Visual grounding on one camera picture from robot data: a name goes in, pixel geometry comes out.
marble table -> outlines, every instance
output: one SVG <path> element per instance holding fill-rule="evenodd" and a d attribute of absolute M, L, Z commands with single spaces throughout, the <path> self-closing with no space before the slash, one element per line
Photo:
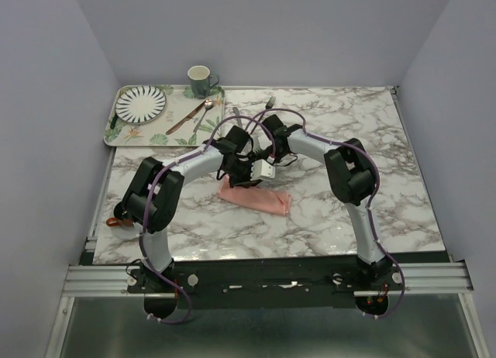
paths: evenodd
<path fill-rule="evenodd" d="M 308 130 L 334 140 L 356 137 L 362 141 L 381 173 L 382 185 L 374 207 L 382 241 L 391 252 L 445 249 L 388 89 L 227 89 L 226 115 L 231 115 L 233 106 L 244 115 L 254 115 L 272 95 L 277 98 L 275 107 L 300 111 L 307 119 Z M 300 122 L 292 114 L 278 115 L 287 125 Z M 189 150 L 147 147 L 116 150 L 96 229 L 95 264 L 128 263 L 140 257 L 137 239 L 123 239 L 129 238 L 129 229 L 109 228 L 105 220 L 112 215 L 141 160 L 148 156 L 167 159 Z M 176 215 L 168 227 L 170 251 L 175 260 L 356 252 L 347 211 L 333 196 L 326 169 L 314 160 L 300 156 L 291 166 L 278 168 L 275 181 L 261 185 L 293 195 L 288 216 L 256 212 L 221 201 L 215 194 L 219 184 L 214 175 L 209 175 L 183 188 Z"/>

pink cloth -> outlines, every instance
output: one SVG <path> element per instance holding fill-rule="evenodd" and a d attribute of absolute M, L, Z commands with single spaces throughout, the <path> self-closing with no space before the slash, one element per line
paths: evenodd
<path fill-rule="evenodd" d="M 217 192 L 219 198 L 257 211 L 287 215 L 293 197 L 284 191 L 269 191 L 252 186 L 241 188 L 229 186 L 229 177 L 224 177 Z"/>

plate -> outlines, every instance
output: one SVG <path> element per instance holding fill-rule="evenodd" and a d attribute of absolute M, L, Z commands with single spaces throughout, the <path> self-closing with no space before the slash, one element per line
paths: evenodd
<path fill-rule="evenodd" d="M 124 92 L 115 104 L 115 113 L 124 122 L 143 124 L 154 120 L 165 109 L 165 94 L 152 85 L 140 85 Z"/>

mug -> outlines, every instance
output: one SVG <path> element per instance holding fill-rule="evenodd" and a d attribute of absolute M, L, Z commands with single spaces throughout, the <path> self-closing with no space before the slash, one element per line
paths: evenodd
<path fill-rule="evenodd" d="M 206 98 L 210 95 L 210 90 L 219 84 L 219 76 L 210 74 L 210 69 L 206 66 L 193 66 L 188 70 L 191 90 L 196 98 Z M 210 83 L 211 78 L 216 78 L 214 84 Z"/>

floral tray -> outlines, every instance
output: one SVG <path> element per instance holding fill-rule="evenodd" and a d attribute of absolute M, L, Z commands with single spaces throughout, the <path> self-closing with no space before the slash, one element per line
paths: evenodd
<path fill-rule="evenodd" d="M 179 129 L 166 135 L 175 124 L 180 122 L 186 115 L 192 112 L 204 100 L 194 97 L 191 88 L 186 85 L 155 84 L 166 96 L 165 109 L 151 122 L 134 125 L 117 119 L 115 127 L 110 128 L 115 115 L 115 104 L 119 97 L 136 87 L 128 85 L 122 87 L 115 96 L 114 105 L 105 128 L 103 140 L 110 146 L 198 146 L 210 137 L 214 127 L 224 117 L 225 93 L 221 87 L 214 87 L 210 98 L 214 100 L 215 106 L 207 112 L 196 133 L 193 132 L 197 122 L 204 113 L 202 109 L 193 119 L 185 122 Z"/>

